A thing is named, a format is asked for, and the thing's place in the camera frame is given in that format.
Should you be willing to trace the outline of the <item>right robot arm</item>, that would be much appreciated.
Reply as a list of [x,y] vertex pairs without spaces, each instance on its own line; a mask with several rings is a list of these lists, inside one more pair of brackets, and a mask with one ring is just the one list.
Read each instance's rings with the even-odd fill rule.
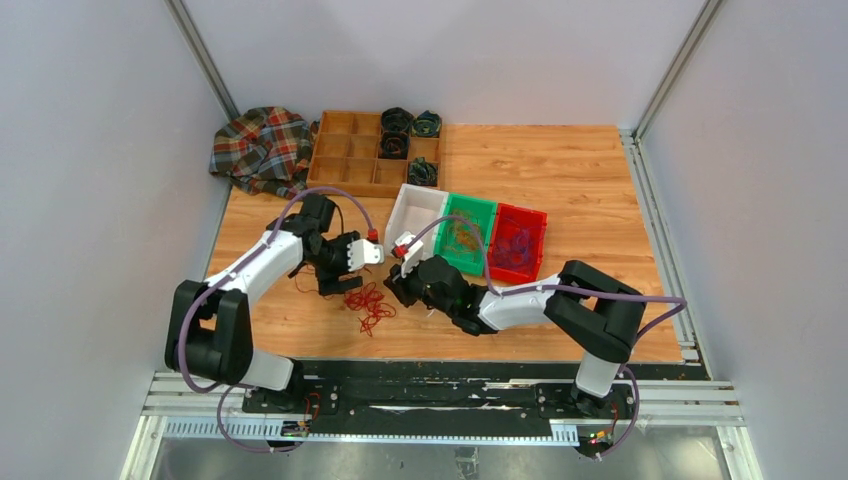
[[543,280],[490,288],[468,282],[444,258],[434,256],[411,268],[393,266],[384,284],[403,306],[422,303],[472,336],[526,325],[556,326],[584,351],[571,400],[587,417],[598,416],[611,404],[613,380],[630,358],[648,302],[578,260]]

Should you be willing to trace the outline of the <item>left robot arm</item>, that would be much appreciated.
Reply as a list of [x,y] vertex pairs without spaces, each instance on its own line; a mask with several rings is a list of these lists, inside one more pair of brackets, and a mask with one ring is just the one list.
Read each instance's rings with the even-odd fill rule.
[[337,209],[328,196],[342,193],[316,187],[297,194],[238,260],[204,281],[177,286],[165,363],[191,391],[205,394],[220,386],[264,390],[283,413],[304,405],[302,363],[255,347],[251,309],[281,277],[292,278],[305,266],[317,274],[320,294],[335,295],[360,287],[359,271],[383,262],[378,230],[359,200],[353,204],[367,232],[325,238]]

